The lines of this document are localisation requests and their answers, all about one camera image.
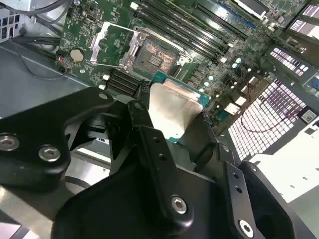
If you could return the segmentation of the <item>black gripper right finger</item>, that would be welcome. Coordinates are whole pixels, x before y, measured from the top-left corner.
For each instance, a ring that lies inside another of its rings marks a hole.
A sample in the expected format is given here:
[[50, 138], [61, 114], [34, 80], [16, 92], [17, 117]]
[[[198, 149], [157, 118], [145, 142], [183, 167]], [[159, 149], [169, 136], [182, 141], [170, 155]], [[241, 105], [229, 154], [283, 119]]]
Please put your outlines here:
[[311, 231], [253, 163], [236, 166], [232, 151], [219, 142], [204, 115], [188, 126], [180, 143], [195, 172], [212, 179], [196, 197], [195, 220], [205, 222], [207, 239], [309, 239]]

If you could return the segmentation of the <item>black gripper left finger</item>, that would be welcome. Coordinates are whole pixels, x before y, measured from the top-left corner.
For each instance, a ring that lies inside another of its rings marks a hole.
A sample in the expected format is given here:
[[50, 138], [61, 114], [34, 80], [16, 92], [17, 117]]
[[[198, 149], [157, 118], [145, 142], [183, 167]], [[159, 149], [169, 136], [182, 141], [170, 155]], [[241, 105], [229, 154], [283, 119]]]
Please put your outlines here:
[[54, 224], [71, 199], [62, 193], [71, 152], [106, 134], [121, 166], [133, 149], [130, 111], [148, 112], [139, 101], [122, 103], [90, 87], [2, 119], [0, 184]]

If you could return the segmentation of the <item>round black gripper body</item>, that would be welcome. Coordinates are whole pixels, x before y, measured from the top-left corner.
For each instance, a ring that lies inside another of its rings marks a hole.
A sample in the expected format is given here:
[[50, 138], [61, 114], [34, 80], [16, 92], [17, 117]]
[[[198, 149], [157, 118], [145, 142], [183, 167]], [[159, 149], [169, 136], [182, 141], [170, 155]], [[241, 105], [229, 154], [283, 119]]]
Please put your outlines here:
[[217, 239], [230, 226], [221, 191], [177, 168], [147, 111], [130, 111], [133, 149], [117, 172], [77, 194], [58, 212], [56, 239]]

